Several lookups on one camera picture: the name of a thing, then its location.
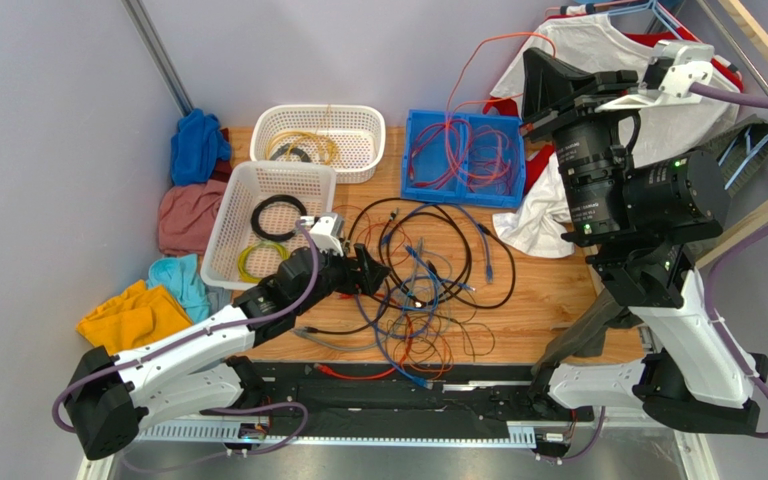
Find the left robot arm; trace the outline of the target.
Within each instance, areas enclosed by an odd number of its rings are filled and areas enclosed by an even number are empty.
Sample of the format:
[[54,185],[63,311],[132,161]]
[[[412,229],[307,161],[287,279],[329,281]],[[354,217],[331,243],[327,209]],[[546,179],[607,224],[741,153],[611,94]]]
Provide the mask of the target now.
[[255,387],[232,356],[292,329],[333,293],[374,295],[389,276],[362,244],[352,257],[302,247],[233,303],[161,340],[111,354],[84,353],[54,403],[54,419],[98,460],[144,430],[181,416],[234,405],[251,408]]

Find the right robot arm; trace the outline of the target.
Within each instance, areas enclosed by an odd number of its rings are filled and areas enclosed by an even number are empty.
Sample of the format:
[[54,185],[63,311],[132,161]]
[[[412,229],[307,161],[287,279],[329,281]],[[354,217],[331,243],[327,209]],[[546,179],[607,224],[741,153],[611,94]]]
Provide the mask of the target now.
[[647,70],[589,73],[541,49],[522,56],[525,135],[555,148],[572,230],[604,289],[656,336],[661,350],[625,364],[575,366],[545,360],[529,396],[538,411],[641,408],[675,430],[757,434],[753,400],[768,358],[735,342],[708,313],[688,244],[722,233],[730,204],[717,160],[691,150],[645,167],[619,124],[644,109],[696,103],[713,77],[710,45],[660,41]]

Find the white t-shirt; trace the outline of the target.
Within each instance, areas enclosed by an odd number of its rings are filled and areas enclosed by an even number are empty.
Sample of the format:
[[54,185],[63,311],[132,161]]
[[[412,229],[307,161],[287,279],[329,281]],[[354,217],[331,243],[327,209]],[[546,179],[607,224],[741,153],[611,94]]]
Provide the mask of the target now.
[[[634,70],[644,73],[653,46],[671,33],[632,34],[617,29],[606,14],[553,18],[542,23],[524,48],[555,52],[559,59],[587,72]],[[732,127],[738,106],[703,99],[696,105],[644,109],[637,144],[633,149],[638,167],[684,153]],[[493,225],[498,238],[535,257],[564,258],[573,254],[572,243],[562,239],[570,221],[557,158],[541,152],[543,170],[514,213],[496,214]]]

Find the white rectangular basket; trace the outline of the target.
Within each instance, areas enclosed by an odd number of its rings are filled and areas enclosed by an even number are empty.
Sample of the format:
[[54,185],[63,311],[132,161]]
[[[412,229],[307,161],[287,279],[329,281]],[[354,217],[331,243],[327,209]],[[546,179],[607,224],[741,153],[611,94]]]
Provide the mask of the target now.
[[309,215],[329,211],[336,172],[324,165],[249,161],[234,168],[201,263],[200,276],[212,287],[243,291],[274,273],[283,256],[251,227],[255,209],[275,195],[301,202]]

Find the blue divided bin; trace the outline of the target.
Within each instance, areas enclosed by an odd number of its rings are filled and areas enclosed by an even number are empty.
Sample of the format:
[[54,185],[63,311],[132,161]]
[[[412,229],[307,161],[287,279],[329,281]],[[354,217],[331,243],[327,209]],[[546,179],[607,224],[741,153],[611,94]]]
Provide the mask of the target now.
[[526,179],[518,117],[430,110],[408,113],[402,198],[512,209],[522,202]]

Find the white oval basket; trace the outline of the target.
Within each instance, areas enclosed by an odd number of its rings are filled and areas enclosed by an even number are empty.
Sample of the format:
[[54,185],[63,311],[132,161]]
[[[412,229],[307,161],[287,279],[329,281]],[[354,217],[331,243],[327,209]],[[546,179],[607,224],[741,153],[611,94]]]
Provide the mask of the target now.
[[267,161],[278,147],[292,144],[311,156],[309,164],[332,168],[338,183],[360,184],[374,176],[383,158],[386,137],[385,119],[373,107],[278,105],[257,120],[249,157]]

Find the grey cloth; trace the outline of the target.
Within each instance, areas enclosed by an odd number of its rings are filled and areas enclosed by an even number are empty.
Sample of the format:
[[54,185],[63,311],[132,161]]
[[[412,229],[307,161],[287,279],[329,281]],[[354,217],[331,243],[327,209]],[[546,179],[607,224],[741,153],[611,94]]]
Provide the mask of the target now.
[[232,292],[221,287],[207,287],[206,296],[213,312],[232,303]]

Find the black coil in oval basket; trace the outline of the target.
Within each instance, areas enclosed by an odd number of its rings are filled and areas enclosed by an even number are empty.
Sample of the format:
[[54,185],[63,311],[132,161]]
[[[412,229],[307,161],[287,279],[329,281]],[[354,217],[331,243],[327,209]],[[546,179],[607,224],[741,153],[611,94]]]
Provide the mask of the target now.
[[270,156],[271,161],[298,161],[311,163],[311,156],[303,149],[292,144],[284,144],[278,147]]

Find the cyan cloth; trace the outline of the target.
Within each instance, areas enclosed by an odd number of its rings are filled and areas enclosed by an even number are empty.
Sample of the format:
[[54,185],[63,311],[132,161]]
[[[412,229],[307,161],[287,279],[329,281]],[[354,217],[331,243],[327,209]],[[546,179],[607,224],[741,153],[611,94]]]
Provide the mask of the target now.
[[164,257],[150,266],[146,280],[149,289],[163,286],[183,307],[193,323],[208,318],[211,309],[206,286],[197,268],[196,254]]

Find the pink cloth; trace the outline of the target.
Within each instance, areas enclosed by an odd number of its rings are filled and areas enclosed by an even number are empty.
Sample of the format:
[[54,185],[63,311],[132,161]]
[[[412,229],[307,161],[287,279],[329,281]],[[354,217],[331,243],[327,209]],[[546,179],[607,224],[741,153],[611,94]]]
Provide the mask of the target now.
[[209,244],[227,184],[206,183],[172,187],[158,209],[158,248],[164,255],[203,255]]

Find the olive green garment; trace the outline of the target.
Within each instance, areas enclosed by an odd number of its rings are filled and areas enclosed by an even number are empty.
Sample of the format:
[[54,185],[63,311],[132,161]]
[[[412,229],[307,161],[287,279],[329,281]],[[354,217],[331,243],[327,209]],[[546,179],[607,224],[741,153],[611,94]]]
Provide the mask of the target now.
[[[735,197],[768,160],[768,122],[751,115],[705,140],[697,148],[716,157],[726,191],[730,197]],[[547,344],[531,372],[536,373],[544,364],[562,362],[571,356],[599,357],[603,354],[608,330],[635,329],[641,324],[638,316],[604,291],[576,321]]]

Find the blue cloth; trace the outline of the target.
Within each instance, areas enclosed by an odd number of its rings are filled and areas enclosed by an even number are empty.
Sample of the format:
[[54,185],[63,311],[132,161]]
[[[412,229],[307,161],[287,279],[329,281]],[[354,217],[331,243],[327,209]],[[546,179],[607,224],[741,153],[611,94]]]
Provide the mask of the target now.
[[232,147],[213,114],[193,109],[177,123],[171,138],[170,177],[174,186],[205,183],[219,161],[229,161]]

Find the yellow cloth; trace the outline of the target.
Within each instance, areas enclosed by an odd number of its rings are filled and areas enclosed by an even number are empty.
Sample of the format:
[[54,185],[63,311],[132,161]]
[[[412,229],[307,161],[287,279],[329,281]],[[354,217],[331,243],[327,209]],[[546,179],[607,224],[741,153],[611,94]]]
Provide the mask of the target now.
[[179,302],[162,285],[149,288],[144,280],[110,298],[76,325],[93,347],[109,355],[146,346],[193,325]]

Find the wooden clothes rack frame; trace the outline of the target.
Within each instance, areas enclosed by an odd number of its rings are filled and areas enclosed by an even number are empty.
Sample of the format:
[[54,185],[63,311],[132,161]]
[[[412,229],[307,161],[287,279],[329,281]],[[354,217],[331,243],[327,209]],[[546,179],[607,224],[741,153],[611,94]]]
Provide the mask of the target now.
[[[718,13],[707,1],[700,1],[698,8],[718,32],[722,41],[730,46],[734,54],[744,65],[748,75],[755,79],[760,89],[768,95],[767,76],[760,72],[758,64],[768,65],[768,33],[754,18],[741,1],[721,1]],[[666,100],[652,94],[637,93],[630,97],[614,100],[605,109],[614,113],[628,113],[633,107],[642,107],[646,112],[669,109],[673,113],[686,113],[692,104],[689,80],[681,80],[677,73],[667,75],[668,92],[683,95],[677,101]],[[699,267],[723,263],[729,254],[737,254],[741,246],[748,246],[753,239],[760,239],[768,228],[768,200],[727,229],[712,249],[705,252],[697,261]]]

